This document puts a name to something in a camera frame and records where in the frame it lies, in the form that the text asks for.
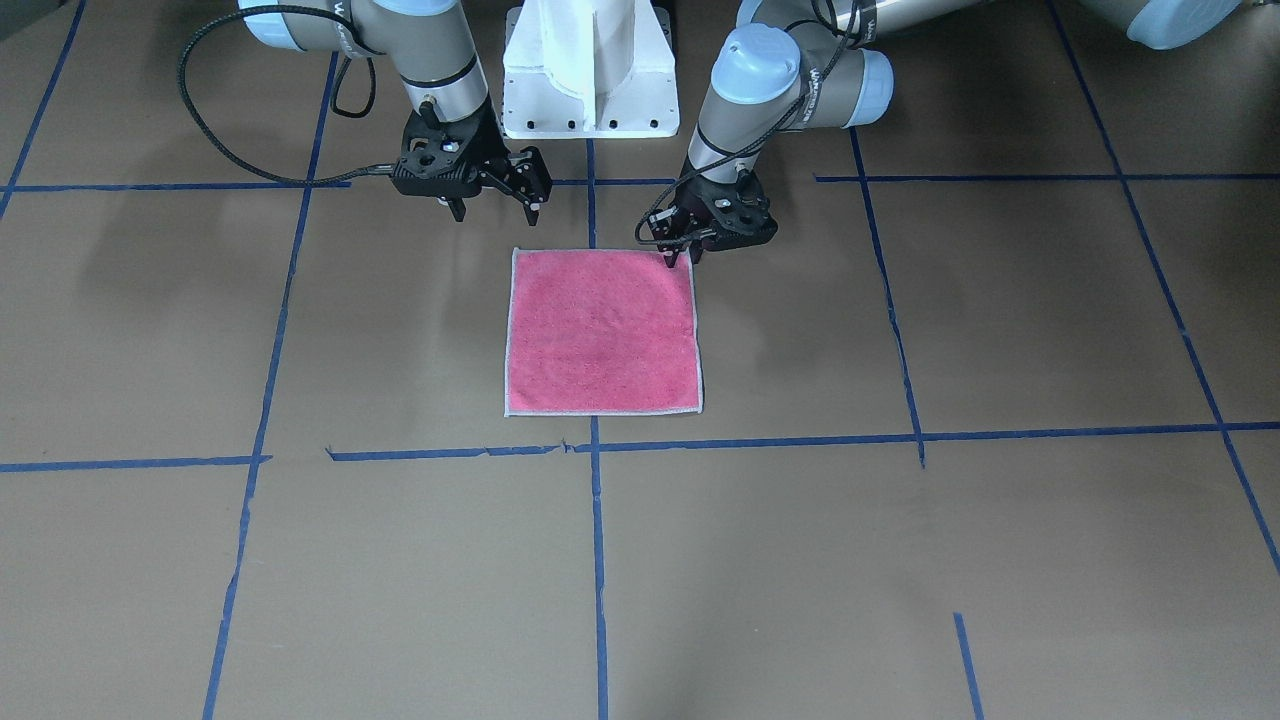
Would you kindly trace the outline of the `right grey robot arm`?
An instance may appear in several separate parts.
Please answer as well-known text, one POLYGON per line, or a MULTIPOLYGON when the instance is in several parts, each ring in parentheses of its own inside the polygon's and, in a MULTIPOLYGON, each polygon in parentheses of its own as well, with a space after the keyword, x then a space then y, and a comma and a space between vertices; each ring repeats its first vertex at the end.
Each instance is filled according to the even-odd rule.
POLYGON ((485 188, 538 223, 552 179, 535 147, 506 143, 474 37, 458 1, 239 1, 250 32, 271 47, 385 56, 411 105, 392 165, 376 167, 406 196, 436 199, 456 222, 485 188))

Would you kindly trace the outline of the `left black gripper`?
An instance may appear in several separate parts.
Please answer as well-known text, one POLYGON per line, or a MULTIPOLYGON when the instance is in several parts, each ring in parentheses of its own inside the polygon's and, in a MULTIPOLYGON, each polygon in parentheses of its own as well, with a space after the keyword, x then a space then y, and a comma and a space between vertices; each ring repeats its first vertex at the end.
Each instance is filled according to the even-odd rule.
POLYGON ((684 249, 696 266, 703 249, 746 249, 768 243, 778 231, 771 200, 754 172, 727 183, 694 176, 675 191, 668 208, 650 214, 650 243, 675 269, 684 249))

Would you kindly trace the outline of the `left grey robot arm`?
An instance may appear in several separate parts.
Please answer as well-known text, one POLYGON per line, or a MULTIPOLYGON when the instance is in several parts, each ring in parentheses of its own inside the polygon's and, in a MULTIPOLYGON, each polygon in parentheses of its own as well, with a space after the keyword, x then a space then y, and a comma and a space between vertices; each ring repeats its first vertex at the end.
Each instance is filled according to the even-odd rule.
POLYGON ((634 240, 672 268, 705 252, 769 243, 778 229, 756 172, 781 135, 877 123, 896 77, 879 50, 986 1, 742 1, 710 68, 678 174, 634 225, 634 240))

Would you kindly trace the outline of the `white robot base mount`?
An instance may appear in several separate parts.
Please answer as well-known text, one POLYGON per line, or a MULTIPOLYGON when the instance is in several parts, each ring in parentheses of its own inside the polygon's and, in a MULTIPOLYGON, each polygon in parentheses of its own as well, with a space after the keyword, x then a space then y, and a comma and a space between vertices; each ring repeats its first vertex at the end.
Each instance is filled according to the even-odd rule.
POLYGON ((522 1, 506 14, 509 138, 668 138, 681 122, 673 15, 658 1, 522 1))

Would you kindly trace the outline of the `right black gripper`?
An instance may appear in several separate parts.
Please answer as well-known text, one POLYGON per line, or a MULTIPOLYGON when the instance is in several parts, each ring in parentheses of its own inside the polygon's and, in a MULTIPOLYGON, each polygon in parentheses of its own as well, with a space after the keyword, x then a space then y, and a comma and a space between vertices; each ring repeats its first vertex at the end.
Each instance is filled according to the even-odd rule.
POLYGON ((540 150, 509 154, 490 108, 453 122, 410 114, 390 182, 402 195, 444 197, 454 222, 465 222, 463 199, 493 188, 517 201, 530 225, 539 223, 553 179, 540 150))

